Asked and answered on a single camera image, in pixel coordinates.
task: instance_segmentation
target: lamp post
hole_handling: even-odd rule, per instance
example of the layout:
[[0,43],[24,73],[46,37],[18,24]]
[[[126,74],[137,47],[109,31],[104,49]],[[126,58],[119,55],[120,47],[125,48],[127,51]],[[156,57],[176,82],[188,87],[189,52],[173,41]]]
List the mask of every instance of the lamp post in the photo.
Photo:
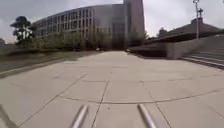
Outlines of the lamp post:
[[195,3],[195,7],[196,7],[196,20],[197,20],[197,32],[196,32],[196,38],[199,39],[199,21],[198,21],[198,3],[199,0],[193,0],[193,3]]

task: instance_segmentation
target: concrete pavement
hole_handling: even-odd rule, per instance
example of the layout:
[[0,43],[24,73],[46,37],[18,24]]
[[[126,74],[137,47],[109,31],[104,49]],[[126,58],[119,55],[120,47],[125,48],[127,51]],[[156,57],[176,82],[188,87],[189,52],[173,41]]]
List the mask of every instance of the concrete pavement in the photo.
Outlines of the concrete pavement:
[[145,128],[139,103],[159,128],[223,128],[223,78],[190,62],[106,52],[0,79],[0,104],[21,128],[69,128],[82,104],[83,128]]

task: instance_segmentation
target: white sky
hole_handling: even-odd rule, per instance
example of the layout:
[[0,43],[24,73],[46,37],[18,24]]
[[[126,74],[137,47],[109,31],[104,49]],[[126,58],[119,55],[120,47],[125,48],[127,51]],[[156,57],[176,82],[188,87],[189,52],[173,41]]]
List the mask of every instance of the white sky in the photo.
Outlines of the white sky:
[[[123,0],[0,0],[0,38],[15,40],[9,25],[17,16],[37,19],[83,6],[122,3]],[[171,30],[190,23],[195,17],[193,0],[143,0],[146,31],[155,36],[161,27]],[[224,28],[223,0],[200,0],[206,23]]]

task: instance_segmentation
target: curved building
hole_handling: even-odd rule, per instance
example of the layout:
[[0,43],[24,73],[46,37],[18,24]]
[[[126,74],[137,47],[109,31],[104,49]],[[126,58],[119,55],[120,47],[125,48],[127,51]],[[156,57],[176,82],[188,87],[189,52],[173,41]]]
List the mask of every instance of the curved building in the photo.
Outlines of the curved building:
[[142,0],[72,9],[38,20],[34,25],[37,37],[72,32],[78,33],[83,42],[90,31],[107,34],[110,42],[128,40],[132,35],[143,38],[145,32]]

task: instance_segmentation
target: low wall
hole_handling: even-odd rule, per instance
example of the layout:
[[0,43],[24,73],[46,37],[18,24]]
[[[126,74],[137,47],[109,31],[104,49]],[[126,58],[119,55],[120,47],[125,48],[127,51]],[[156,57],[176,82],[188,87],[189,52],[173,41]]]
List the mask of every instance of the low wall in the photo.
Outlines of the low wall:
[[14,50],[16,50],[16,46],[13,44],[0,45],[0,55],[10,53]]
[[166,44],[166,51],[167,51],[167,58],[168,59],[178,59],[185,54],[193,51],[194,49],[199,48],[205,43],[214,42],[214,41],[224,41],[224,36],[214,36],[214,37],[206,37],[201,38],[199,40],[189,40],[183,42],[176,42],[176,43],[167,43]]

